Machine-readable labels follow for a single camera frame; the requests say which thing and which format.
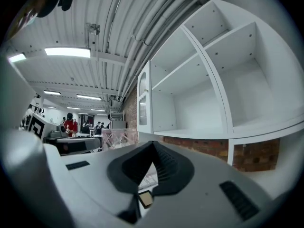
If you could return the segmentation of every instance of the white shelving unit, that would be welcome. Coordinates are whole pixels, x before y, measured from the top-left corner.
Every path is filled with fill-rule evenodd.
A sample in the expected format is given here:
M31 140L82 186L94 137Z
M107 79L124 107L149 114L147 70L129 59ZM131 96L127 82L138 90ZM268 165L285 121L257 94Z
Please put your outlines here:
M202 6L143 72L149 87L138 94L138 106L146 97L150 125L138 125L139 132L250 141L303 126L304 73L297 58L269 25L230 3Z

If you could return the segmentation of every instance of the white wall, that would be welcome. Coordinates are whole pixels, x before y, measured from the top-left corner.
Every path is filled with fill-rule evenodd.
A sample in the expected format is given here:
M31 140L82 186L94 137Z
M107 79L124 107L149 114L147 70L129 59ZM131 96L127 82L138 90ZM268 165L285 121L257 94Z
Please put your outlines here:
M104 123L104 126L106 127L109 124L110 120L108 119L108 116L95 115L94 116L94 126L98 122Z
M233 126L273 114L272 94L254 59L220 74L220 78L229 101Z
M275 170L243 172L272 198L290 190L300 175L304 160L304 130L281 138L279 151Z
M75 112L71 112L68 110L62 110L62 109L52 109L52 108L48 108L45 107L44 108L44 116L45 119L50 121L51 118L53 118L53 122L54 124L61 124L61 121L63 120L63 117L67 117L68 113L72 113L73 114L73 118L76 119L76 121L78 122L78 128L80 125L80 115L78 115L78 113Z
M222 127L218 100L210 80L175 96L174 104L178 129Z

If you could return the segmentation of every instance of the shelf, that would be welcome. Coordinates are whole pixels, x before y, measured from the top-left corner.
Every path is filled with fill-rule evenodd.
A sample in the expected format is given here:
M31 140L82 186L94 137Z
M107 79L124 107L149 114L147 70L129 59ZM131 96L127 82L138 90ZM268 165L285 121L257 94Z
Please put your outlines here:
M184 26L203 46L231 30L214 2L209 2L196 11L184 23Z
M157 51L151 64L170 72L195 53L187 36L178 28Z
M199 55L196 53L168 74L152 90L176 95L205 80L209 80L209 76Z
M256 25L250 23L214 40L205 47L218 73L255 58Z
M221 128L202 128L202 129L178 129L168 131L154 132L156 135L176 137L176 138L187 138L187 139L228 139L227 134L222 133Z

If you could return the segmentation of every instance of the fluorescent light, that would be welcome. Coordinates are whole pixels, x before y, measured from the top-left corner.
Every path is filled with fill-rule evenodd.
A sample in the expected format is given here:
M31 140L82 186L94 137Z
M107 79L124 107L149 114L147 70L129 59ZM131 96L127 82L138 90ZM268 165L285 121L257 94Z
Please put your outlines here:
M94 96L87 96L87 95L76 95L79 98L85 98L85 99L91 99L91 100L98 100L101 101L100 97L94 97Z
M76 108L76 107L67 107L67 109L75 109L75 110L80 110L80 108Z
M106 112L106 110L97 110L97 109L91 109L91 111Z
M18 62L21 60L27 59L23 53L10 57L9 60L11 63Z
M76 47L52 47L44 49L48 56L91 57L91 49Z
M48 91L48 90L44 90L44 93L48 94L48 95L61 95L60 92L56 92L56 91Z

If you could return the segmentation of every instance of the conduit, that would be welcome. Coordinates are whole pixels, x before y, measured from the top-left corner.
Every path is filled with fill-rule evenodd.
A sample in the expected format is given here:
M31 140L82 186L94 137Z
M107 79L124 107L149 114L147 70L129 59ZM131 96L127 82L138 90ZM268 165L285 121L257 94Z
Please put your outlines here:
M121 95L121 91L122 91L122 88L123 88L123 84L124 84L124 81L125 81L125 78L126 78L127 71L129 69L129 66L130 66L130 62L133 60L133 58L135 56L135 50L136 50L139 42L142 40L142 36L143 36L145 30L147 29L148 25L150 24L150 22L154 18L155 14L162 7L162 5L164 4L165 1L166 0L158 0L155 3L153 8L149 11L149 13L148 13L147 17L145 18L144 22L142 23L136 37L134 38L134 41L132 43L132 47L131 47L131 50L129 52L127 61L126 61L125 66L123 68L123 74L122 74L120 82L119 82L117 96Z
M141 62L142 56L144 54L144 52L146 51L147 47L150 45L152 39L154 38L154 36L157 34L157 32L159 31L159 29L162 27L162 25L165 23L165 21L168 19L168 17L184 2L185 0L175 0L169 7L168 9L163 13L163 15L159 18L159 20L157 21L157 23L155 24L155 26L153 27L153 29L151 30L151 32L149 33L147 39L145 40L145 42L143 43L138 55L136 56L136 60L134 62L134 64L132 65L132 68L130 70L130 73L128 75L128 78L124 84L124 88L123 88L123 93L122 95L125 94L127 87L129 85L129 82L131 80L132 75L134 74L138 64Z
M124 91L124 94L122 94L123 97L125 97L125 94L130 90L130 87L132 86L134 80L138 77L139 73L141 72L143 66L145 65L148 58L151 56L151 53L155 50L155 47L159 44L159 42L162 40L162 38L165 36L165 34L170 30L170 28L180 19L180 17L188 11L197 1L199 0L193 0L191 3L189 3L177 16L174 17L174 19L171 21L171 23L167 26L167 28L162 32L162 34L158 37L157 41L154 43L153 47L150 49L149 53L146 55L145 59L142 61L142 64L137 69L134 77L132 78L131 83L129 84L126 91Z

